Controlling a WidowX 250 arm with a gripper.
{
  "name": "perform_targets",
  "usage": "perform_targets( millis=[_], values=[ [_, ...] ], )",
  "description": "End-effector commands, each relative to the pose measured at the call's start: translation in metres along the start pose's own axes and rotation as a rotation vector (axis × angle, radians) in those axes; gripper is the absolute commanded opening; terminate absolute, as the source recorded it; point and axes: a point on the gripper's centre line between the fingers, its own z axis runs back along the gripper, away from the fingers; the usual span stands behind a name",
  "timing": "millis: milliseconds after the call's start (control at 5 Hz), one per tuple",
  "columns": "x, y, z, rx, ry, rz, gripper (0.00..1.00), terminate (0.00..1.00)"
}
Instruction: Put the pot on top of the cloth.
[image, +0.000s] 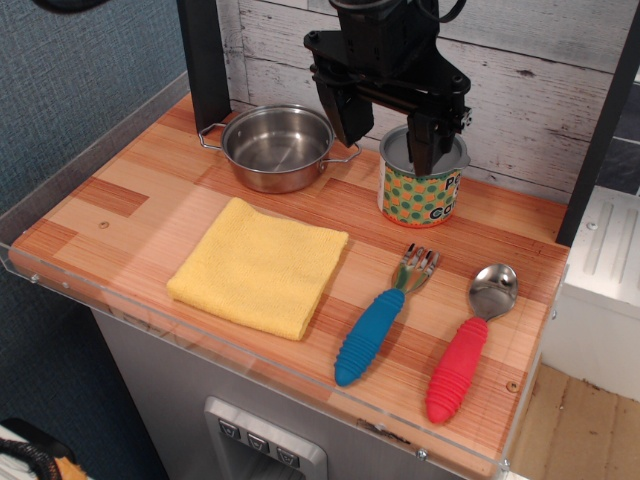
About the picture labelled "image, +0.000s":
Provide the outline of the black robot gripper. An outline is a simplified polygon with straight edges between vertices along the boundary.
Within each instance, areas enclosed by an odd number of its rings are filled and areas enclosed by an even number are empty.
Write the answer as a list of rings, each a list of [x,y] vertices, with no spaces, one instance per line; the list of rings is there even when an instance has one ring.
[[[464,8],[441,14],[435,1],[334,1],[340,27],[313,30],[304,45],[318,96],[338,140],[350,147],[374,126],[373,105],[407,117],[416,176],[433,173],[470,123],[470,79],[438,51],[440,27]]]

